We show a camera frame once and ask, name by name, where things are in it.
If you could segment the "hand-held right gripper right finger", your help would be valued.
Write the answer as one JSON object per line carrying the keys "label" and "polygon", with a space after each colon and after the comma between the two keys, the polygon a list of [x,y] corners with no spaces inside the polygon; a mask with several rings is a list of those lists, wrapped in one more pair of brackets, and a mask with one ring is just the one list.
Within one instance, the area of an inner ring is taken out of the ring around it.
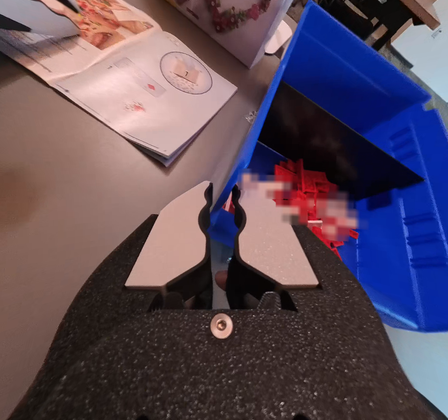
{"label": "hand-held right gripper right finger", "polygon": [[269,186],[235,186],[234,250],[250,270],[280,289],[316,288],[318,278],[293,229],[296,213],[270,198]]}

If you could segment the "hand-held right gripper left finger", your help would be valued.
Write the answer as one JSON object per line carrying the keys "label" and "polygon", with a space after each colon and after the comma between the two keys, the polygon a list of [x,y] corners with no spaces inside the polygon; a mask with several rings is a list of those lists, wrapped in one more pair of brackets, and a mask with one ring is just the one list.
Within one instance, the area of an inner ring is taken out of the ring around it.
{"label": "hand-held right gripper left finger", "polygon": [[199,215],[208,208],[209,181],[203,181],[169,202],[159,213],[125,282],[127,289],[168,291],[206,256],[206,236]]}

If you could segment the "blue plastic bin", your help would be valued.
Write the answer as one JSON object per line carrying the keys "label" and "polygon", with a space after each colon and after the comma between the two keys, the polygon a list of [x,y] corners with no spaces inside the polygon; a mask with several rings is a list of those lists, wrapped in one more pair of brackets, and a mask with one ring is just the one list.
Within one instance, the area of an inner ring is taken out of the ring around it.
{"label": "blue plastic bin", "polygon": [[281,81],[424,178],[353,201],[359,237],[339,252],[384,323],[447,332],[447,129],[436,110],[425,109],[428,92],[315,3],[306,5],[220,192],[212,237],[233,246],[237,227],[223,206],[241,171],[273,175],[288,160],[259,141]]}

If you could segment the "pile of dark red pieces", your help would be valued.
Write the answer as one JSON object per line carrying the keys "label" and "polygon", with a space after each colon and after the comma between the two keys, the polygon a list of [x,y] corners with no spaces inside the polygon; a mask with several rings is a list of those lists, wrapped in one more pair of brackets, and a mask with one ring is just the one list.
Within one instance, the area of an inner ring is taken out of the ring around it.
{"label": "pile of dark red pieces", "polygon": [[283,185],[274,189],[272,195],[285,220],[307,227],[342,260],[339,249],[359,237],[358,214],[346,193],[339,191],[325,172],[305,169],[303,159],[275,165],[274,177]]}

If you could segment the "black bin divider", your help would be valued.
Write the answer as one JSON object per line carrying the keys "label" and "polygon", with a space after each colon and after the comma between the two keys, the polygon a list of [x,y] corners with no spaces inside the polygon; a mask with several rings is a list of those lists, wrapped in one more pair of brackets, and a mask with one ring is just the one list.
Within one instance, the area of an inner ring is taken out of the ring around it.
{"label": "black bin divider", "polygon": [[306,170],[324,172],[353,201],[424,182],[422,176],[283,81],[259,141],[287,159],[303,159]]}

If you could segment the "flower print instruction booklet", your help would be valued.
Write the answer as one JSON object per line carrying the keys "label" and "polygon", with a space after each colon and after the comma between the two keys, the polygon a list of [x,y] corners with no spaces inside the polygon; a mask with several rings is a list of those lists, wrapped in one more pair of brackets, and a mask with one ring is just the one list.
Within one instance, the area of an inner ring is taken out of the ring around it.
{"label": "flower print instruction booklet", "polygon": [[124,0],[75,0],[80,34],[1,29],[1,52],[165,165],[237,87]]}

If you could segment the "yellow cardboard box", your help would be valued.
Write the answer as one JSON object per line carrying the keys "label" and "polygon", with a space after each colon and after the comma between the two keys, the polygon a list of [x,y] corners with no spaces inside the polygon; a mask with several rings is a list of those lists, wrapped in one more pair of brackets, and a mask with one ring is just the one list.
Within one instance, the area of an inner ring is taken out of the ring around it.
{"label": "yellow cardboard box", "polygon": [[293,0],[166,0],[248,68],[265,53]]}

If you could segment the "black office chair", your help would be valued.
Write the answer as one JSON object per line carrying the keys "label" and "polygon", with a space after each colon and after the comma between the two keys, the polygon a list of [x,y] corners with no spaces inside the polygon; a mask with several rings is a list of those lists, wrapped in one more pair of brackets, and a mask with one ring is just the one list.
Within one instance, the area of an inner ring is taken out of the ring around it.
{"label": "black office chair", "polygon": [[366,41],[381,26],[385,34],[373,42],[378,51],[408,20],[411,11],[400,0],[318,0],[318,5],[334,19]]}

